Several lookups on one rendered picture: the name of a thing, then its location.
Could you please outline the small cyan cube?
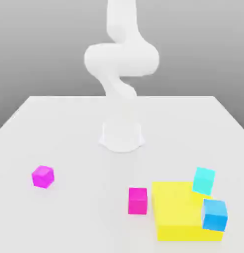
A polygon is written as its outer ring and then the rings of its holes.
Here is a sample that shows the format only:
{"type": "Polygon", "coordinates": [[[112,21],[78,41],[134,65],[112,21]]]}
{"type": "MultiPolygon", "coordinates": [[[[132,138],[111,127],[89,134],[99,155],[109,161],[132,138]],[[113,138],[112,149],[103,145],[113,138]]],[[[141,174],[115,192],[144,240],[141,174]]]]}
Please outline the small cyan cube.
{"type": "Polygon", "coordinates": [[[206,168],[196,168],[192,190],[210,196],[215,178],[215,171],[206,168]]]}

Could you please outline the large yellow box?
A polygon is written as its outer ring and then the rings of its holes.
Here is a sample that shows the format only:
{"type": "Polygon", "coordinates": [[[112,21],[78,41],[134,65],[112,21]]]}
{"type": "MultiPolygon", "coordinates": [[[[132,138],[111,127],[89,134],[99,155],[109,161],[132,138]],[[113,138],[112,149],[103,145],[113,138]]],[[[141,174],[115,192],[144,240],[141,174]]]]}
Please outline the large yellow box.
{"type": "Polygon", "coordinates": [[[223,232],[202,228],[204,199],[192,190],[190,181],[154,181],[151,186],[152,209],[158,241],[221,241],[223,232]]]}

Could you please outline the small blue cube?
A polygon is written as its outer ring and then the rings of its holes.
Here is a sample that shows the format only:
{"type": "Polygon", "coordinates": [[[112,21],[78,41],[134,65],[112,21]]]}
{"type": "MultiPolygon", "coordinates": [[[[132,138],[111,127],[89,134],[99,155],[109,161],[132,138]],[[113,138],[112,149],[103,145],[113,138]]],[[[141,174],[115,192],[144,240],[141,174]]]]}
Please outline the small blue cube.
{"type": "Polygon", "coordinates": [[[204,199],[201,209],[202,229],[224,232],[228,220],[224,201],[204,199]]]}

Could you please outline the small pink cube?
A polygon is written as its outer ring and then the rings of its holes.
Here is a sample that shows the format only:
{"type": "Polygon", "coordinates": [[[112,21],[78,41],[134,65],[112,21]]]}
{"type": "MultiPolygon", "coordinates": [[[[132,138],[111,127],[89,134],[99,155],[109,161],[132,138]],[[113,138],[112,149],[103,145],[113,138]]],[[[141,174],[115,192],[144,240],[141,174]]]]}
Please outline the small pink cube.
{"type": "Polygon", "coordinates": [[[146,215],[147,206],[147,189],[144,187],[130,187],[128,199],[128,214],[146,215]]]}

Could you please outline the small magenta cube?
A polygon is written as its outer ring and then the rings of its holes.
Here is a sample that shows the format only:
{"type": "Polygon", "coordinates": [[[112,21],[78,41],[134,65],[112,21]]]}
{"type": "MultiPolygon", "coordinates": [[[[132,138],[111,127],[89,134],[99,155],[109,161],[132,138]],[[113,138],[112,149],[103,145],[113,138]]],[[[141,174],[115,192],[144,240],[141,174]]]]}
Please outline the small magenta cube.
{"type": "Polygon", "coordinates": [[[31,174],[33,185],[47,189],[54,182],[54,170],[47,166],[38,166],[31,174]]]}

